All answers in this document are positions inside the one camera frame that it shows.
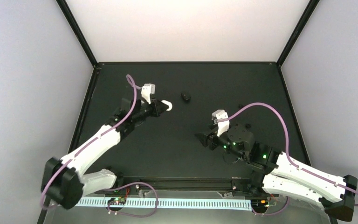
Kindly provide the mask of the white earbud charging case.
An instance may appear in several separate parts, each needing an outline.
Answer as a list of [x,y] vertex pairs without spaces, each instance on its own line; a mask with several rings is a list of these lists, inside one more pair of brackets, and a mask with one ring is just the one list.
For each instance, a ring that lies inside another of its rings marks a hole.
[[173,104],[170,101],[161,100],[161,102],[166,105],[166,107],[167,107],[166,111],[171,111],[172,110]]

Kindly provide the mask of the black oval object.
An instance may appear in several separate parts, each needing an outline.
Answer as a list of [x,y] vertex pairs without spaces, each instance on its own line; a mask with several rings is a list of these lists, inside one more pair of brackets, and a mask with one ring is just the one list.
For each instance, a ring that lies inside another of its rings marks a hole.
[[184,102],[190,102],[191,100],[191,94],[187,91],[182,91],[181,92],[181,98],[183,99]]

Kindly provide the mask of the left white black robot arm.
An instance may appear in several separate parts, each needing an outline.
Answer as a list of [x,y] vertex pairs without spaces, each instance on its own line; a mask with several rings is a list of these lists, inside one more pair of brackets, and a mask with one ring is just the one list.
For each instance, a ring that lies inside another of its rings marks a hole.
[[121,107],[81,146],[60,159],[50,158],[44,168],[41,184],[41,203],[46,197],[65,209],[71,209],[83,196],[110,189],[117,176],[108,169],[87,174],[86,171],[105,152],[118,145],[135,126],[148,117],[160,117],[170,111],[173,104],[166,100],[123,99]]

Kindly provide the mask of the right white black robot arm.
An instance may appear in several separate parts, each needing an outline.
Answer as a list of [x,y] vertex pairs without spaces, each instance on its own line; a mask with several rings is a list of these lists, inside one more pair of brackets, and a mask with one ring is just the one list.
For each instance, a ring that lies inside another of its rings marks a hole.
[[247,182],[250,194],[288,196],[313,204],[337,220],[352,221],[356,177],[328,174],[296,161],[285,152],[256,141],[254,134],[241,124],[222,130],[215,126],[195,137],[202,146],[210,150],[221,147],[245,162],[252,170]]

